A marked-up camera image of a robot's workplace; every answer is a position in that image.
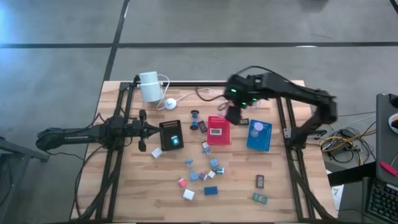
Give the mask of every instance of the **red box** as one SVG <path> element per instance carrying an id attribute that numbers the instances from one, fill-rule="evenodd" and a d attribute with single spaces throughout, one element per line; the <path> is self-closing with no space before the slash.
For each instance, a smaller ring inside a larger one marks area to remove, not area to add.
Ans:
<path id="1" fill-rule="evenodd" d="M 229 132 L 229 121 L 218 116 L 209 116 L 207 131 L 207 143 L 209 145 L 231 144 Z"/>

